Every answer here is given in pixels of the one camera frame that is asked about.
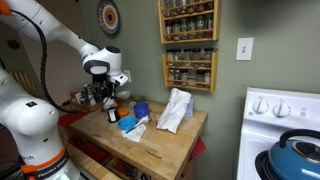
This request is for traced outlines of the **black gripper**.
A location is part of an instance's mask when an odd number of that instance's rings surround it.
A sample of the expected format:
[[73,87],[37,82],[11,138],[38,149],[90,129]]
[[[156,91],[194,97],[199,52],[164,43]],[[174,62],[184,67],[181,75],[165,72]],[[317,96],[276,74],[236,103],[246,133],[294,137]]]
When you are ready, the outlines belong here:
[[93,75],[89,90],[93,94],[96,103],[100,104],[107,97],[107,106],[113,107],[115,103],[115,85],[109,82],[108,75]]

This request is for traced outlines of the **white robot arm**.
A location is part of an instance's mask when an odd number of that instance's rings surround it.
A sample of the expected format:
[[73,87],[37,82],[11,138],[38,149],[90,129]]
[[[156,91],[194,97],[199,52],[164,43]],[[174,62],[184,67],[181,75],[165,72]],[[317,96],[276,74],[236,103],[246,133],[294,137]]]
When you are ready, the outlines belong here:
[[[35,0],[1,0],[1,21],[40,41],[43,57],[47,56],[47,43],[60,40],[78,51],[87,73],[106,74],[117,85],[127,81],[121,71],[122,56],[118,48],[98,49]],[[26,92],[6,71],[1,71],[0,76],[0,123],[16,142],[26,180],[80,180],[80,170],[69,159],[57,130],[62,109],[51,97],[40,99]]]

